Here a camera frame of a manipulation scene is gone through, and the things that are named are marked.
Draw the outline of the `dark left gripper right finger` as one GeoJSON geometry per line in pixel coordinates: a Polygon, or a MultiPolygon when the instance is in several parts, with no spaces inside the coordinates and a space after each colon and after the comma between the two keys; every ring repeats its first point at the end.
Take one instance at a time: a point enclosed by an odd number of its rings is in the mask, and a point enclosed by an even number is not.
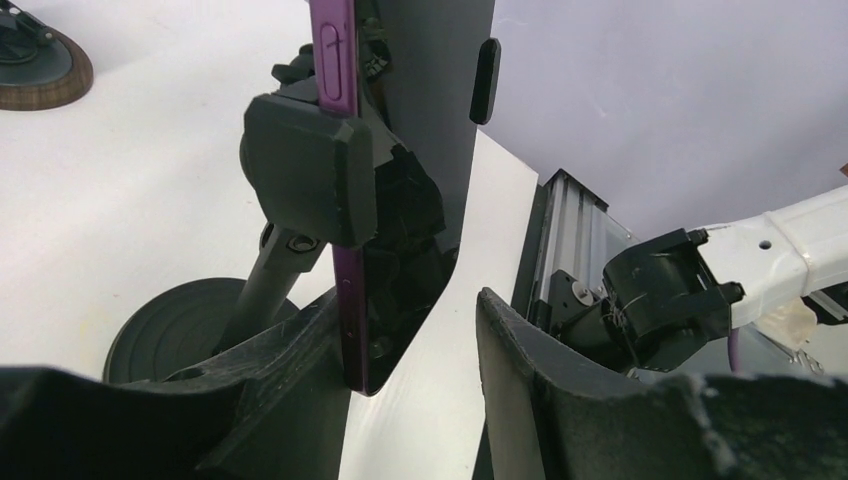
{"type": "Polygon", "coordinates": [[[643,384],[477,299],[498,479],[843,479],[841,377],[675,375],[643,384]]]}

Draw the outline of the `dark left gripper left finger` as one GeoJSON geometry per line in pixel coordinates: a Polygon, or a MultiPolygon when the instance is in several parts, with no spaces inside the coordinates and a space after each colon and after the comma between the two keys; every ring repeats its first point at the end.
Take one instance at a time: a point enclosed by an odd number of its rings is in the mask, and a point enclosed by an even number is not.
{"type": "Polygon", "coordinates": [[[1,372],[5,479],[335,479],[351,395],[327,292],[163,382],[1,372]]]}

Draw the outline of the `black pole phone stand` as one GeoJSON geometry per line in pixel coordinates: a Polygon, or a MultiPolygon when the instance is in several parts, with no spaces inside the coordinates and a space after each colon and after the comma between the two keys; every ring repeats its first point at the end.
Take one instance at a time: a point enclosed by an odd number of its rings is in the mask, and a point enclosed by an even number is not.
{"type": "Polygon", "coordinates": [[[162,381],[281,323],[295,281],[325,248],[357,250],[375,236],[370,127],[320,106],[312,44],[274,75],[280,86],[251,101],[240,144],[266,218],[249,277],[197,280],[149,301],[113,342],[106,382],[162,381]]]}

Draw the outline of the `red-edged black phone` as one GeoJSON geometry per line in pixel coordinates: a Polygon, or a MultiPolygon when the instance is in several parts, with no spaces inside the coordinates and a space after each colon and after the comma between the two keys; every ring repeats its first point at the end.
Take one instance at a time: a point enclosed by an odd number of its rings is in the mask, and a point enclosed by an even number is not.
{"type": "Polygon", "coordinates": [[[500,46],[491,1],[314,1],[319,104],[371,129],[377,230],[332,250],[344,376],[389,379],[454,270],[500,46]]]}

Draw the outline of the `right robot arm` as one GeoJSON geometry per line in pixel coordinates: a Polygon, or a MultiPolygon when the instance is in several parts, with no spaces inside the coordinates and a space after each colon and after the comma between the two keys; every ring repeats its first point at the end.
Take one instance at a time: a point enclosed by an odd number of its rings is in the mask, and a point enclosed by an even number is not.
{"type": "Polygon", "coordinates": [[[785,305],[847,282],[844,186],[758,216],[636,244],[602,270],[605,297],[554,324],[611,370],[670,372],[785,305]]]}

